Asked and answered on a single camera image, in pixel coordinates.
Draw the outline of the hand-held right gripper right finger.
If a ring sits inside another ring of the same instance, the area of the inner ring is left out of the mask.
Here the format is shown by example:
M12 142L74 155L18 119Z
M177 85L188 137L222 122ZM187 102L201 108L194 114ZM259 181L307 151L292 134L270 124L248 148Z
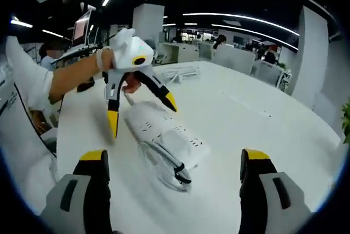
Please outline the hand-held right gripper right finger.
M243 149L239 233L296 233L311 216L304 192L267 154Z

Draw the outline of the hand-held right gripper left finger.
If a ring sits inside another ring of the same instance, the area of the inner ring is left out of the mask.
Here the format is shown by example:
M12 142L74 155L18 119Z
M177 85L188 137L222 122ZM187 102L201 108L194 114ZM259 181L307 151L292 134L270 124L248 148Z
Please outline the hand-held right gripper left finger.
M40 218L53 233L112 233L108 152L88 151L46 196Z

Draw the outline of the person's left hand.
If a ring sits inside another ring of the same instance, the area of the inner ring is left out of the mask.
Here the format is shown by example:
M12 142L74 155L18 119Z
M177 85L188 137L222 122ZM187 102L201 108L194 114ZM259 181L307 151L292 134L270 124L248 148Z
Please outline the person's left hand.
M141 87L141 82L136 78L134 73L126 74L126 85L122 87L124 93L134 93Z

